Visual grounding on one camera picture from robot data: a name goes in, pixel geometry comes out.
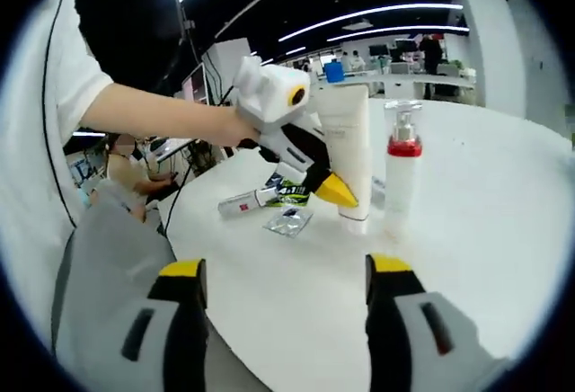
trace strap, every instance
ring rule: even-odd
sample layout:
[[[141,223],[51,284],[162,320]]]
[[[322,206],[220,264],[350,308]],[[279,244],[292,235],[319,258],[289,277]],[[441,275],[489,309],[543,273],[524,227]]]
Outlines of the strap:
[[[68,238],[62,262],[57,270],[56,285],[54,287],[54,299],[52,299],[52,312],[51,312],[51,343],[52,355],[56,358],[56,344],[58,341],[58,332],[60,330],[60,321],[62,319],[62,311],[64,309],[64,296],[66,295],[66,288],[68,279],[70,278],[70,271],[72,269],[72,246],[74,245],[74,234]]]

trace office desk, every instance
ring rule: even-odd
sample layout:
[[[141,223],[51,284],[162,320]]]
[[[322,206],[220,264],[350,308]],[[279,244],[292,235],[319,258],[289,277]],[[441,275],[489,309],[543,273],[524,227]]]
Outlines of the office desk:
[[[388,82],[413,82],[415,84],[439,84],[452,85],[461,88],[475,88],[475,84],[470,80],[462,77],[434,76],[434,75],[375,75],[375,76],[358,76],[350,79],[344,79],[341,82],[332,85],[362,85],[371,83]]]
[[[384,100],[370,100],[374,173],[385,176]],[[178,259],[208,262],[208,315],[245,365],[275,392],[368,391],[364,256],[395,253],[427,290],[476,324],[495,357],[517,357],[553,306],[570,264],[571,144],[533,122],[483,108],[425,102],[420,197],[410,239],[340,228],[312,196],[295,239],[262,228],[276,213],[223,220],[217,203],[263,185],[274,170],[254,151],[186,185],[169,237]],[[161,204],[163,220],[172,198]]]

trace red cap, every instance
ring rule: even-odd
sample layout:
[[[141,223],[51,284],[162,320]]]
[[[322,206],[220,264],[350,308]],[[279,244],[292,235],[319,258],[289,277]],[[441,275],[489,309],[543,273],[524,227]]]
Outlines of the red cap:
[[[387,154],[390,156],[421,156],[423,152],[423,145],[420,140],[394,140],[389,139],[387,145]]]

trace lotion bottle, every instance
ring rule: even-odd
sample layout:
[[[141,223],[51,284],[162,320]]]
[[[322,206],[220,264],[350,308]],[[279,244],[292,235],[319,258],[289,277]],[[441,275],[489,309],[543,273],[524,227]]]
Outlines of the lotion bottle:
[[[385,160],[384,231],[392,239],[405,235],[411,206],[420,181],[423,145],[411,117],[420,108],[414,103],[397,105],[398,112],[387,144]]]
[[[325,86],[314,90],[316,106],[332,170],[358,200],[356,208],[339,207],[342,227],[365,235],[371,201],[371,143],[368,90],[365,85]]]

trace floor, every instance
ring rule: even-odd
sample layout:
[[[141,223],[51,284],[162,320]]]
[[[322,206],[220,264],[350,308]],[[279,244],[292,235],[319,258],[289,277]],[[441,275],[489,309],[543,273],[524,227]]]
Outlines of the floor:
[[[211,323],[205,372],[207,392],[270,392],[235,356]]]

